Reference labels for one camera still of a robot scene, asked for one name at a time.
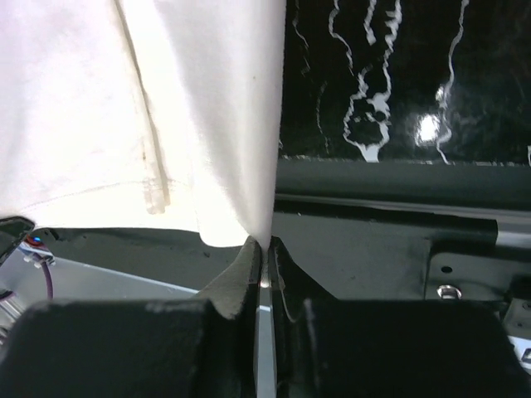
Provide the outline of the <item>cream white t shirt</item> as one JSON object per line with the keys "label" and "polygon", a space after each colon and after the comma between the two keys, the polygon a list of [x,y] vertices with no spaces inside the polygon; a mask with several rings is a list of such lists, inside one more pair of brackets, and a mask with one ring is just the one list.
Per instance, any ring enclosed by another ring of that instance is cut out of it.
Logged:
{"label": "cream white t shirt", "polygon": [[283,1],[4,1],[1,214],[270,244]]}

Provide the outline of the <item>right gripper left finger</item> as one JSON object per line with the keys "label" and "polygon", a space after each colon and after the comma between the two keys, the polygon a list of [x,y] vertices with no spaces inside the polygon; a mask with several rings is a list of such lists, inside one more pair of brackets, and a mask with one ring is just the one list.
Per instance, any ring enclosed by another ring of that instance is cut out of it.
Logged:
{"label": "right gripper left finger", "polygon": [[4,397],[254,397],[261,248],[190,299],[33,304],[1,350]]}

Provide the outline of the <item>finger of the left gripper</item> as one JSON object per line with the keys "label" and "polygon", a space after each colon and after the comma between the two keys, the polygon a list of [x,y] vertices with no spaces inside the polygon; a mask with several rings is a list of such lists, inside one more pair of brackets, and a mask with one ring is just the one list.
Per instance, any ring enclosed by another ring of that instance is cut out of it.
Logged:
{"label": "finger of the left gripper", "polygon": [[0,265],[34,230],[35,223],[21,216],[9,216],[0,220]]}

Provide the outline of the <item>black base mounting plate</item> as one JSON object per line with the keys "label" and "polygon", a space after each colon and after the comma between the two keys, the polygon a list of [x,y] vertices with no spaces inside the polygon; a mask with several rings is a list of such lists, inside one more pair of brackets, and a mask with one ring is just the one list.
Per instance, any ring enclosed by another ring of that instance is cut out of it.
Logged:
{"label": "black base mounting plate", "polygon": [[[272,233],[330,293],[420,299],[437,251],[492,260],[530,251],[530,169],[283,159]],[[59,263],[74,261],[201,289],[236,257],[187,231],[43,230]]]}

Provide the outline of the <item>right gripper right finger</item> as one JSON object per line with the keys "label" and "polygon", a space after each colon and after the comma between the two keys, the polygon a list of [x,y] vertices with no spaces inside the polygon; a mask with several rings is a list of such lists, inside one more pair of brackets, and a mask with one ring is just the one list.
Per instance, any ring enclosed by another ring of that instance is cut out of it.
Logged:
{"label": "right gripper right finger", "polygon": [[341,300],[269,248],[279,397],[524,397],[494,311],[462,300]]}

